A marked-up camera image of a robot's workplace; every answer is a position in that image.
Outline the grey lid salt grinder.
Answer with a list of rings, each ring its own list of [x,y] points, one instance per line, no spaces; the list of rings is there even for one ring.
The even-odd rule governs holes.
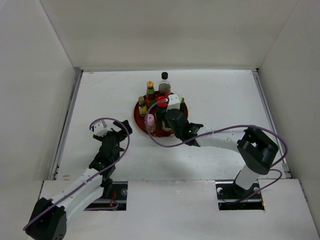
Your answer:
[[[162,130],[163,131],[165,131],[165,132],[170,132],[172,129],[170,128],[170,126],[169,126],[169,124],[165,121],[165,120],[163,120],[162,122],[161,122],[161,124],[162,124]]]

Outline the red lid sauce jar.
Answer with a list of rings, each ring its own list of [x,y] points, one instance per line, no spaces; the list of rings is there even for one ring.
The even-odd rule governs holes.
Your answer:
[[[156,110],[161,112],[166,112],[168,108],[168,97],[166,95],[159,95],[156,98]]]

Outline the pink lid spice shaker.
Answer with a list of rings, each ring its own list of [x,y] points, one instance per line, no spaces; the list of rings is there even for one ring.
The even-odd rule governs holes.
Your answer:
[[[155,117],[152,114],[147,114],[144,117],[144,121],[146,122],[146,129],[152,134],[156,131],[156,122]]]

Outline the tall dark vinegar bottle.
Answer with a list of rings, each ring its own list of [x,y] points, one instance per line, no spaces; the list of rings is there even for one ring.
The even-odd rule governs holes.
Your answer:
[[[169,74],[167,72],[161,73],[161,81],[158,85],[158,93],[160,96],[168,96],[171,94],[171,84],[168,81]]]

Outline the green label chili sauce bottle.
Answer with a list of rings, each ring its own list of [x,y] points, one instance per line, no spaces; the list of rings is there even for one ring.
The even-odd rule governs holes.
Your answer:
[[[156,92],[154,89],[154,82],[148,81],[146,83],[147,89],[146,89],[146,105],[149,108],[156,102]]]

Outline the yellow label small bottle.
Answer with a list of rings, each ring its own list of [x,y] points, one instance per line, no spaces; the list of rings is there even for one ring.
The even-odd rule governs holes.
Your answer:
[[[147,114],[147,105],[143,96],[138,98],[138,111],[141,117],[145,117]]]

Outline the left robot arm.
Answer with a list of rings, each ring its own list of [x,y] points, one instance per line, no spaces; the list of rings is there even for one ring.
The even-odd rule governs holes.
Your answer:
[[[108,199],[112,195],[111,175],[116,164],[127,152],[120,143],[130,141],[133,130],[128,120],[113,119],[120,130],[107,127],[102,117],[93,121],[89,129],[101,146],[88,168],[66,189],[56,196],[40,198],[32,211],[29,222],[23,228],[34,240],[62,240],[69,222],[96,199]]]

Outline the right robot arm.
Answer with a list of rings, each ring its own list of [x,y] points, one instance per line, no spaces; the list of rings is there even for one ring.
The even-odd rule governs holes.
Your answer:
[[[165,122],[183,145],[215,147],[240,154],[244,167],[235,177],[231,189],[236,197],[245,197],[253,183],[260,176],[269,173],[279,147],[263,129],[253,125],[245,126],[243,135],[236,139],[238,134],[232,128],[211,130],[202,124],[191,123],[180,110],[180,103],[170,99],[166,102],[168,106],[164,114]]]

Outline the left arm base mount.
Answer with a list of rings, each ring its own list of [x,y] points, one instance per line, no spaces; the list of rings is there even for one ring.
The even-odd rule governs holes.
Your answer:
[[[125,211],[127,209],[128,181],[112,181],[103,194],[94,200],[85,211]]]

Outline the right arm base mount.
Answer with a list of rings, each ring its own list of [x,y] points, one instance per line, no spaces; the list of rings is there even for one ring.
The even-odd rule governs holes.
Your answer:
[[[260,185],[255,181],[249,190],[237,186],[232,181],[215,182],[218,208],[221,211],[264,210]]]

